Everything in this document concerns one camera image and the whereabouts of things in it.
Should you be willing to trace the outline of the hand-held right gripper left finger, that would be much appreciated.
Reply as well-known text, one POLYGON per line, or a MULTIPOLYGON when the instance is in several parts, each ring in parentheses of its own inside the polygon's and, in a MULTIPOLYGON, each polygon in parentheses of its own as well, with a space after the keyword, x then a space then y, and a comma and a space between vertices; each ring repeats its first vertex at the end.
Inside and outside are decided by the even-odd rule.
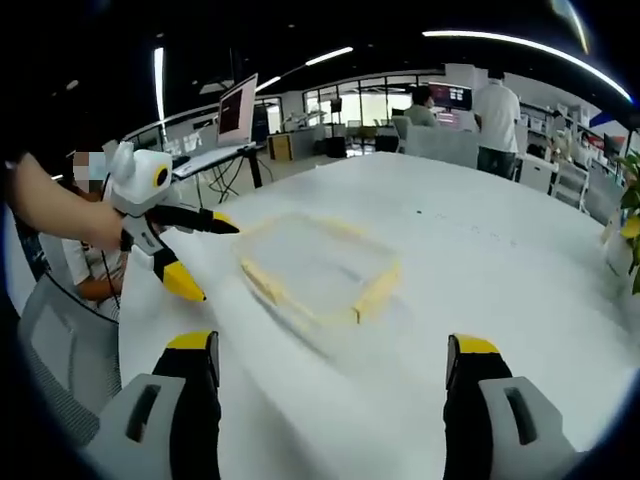
POLYGON ((218 479, 219 335, 177 336, 153 372, 100 415, 92 461, 107 479, 218 479))

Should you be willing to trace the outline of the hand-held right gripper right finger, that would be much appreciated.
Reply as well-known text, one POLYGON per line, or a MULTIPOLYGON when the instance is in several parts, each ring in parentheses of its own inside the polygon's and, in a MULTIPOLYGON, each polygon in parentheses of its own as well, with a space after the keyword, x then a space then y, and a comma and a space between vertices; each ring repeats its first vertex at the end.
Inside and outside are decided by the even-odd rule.
POLYGON ((560 411, 491 342, 448 337, 445 389, 445 479, 562 479, 578 464, 560 411))

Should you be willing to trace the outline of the person's left hand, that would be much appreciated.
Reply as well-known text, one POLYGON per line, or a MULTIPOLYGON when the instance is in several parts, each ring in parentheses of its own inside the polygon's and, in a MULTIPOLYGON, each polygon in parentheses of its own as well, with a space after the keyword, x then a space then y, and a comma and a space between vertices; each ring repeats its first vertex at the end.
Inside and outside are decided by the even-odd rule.
POLYGON ((105 201, 79 200, 71 220, 68 236, 96 248, 111 251, 121 247, 122 216, 105 201))

